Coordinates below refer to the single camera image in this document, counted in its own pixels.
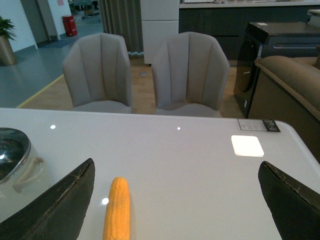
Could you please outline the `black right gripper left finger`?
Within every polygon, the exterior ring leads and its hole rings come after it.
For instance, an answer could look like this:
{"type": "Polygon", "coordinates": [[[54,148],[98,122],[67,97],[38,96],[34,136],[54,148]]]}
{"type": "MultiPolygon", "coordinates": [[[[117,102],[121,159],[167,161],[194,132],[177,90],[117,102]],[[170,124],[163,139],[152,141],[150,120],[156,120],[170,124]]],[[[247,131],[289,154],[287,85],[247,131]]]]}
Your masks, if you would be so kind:
{"type": "Polygon", "coordinates": [[[2,240],[76,240],[94,189],[89,158],[0,224],[2,240]]]}

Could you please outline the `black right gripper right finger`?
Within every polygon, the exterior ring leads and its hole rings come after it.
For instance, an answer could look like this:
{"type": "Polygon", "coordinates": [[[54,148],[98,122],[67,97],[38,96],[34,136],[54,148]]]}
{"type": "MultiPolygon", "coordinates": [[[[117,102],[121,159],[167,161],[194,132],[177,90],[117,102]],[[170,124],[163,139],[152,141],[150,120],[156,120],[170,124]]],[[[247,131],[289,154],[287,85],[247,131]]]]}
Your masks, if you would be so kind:
{"type": "Polygon", "coordinates": [[[264,200],[283,240],[320,238],[320,194],[267,161],[258,170],[264,200]]]}

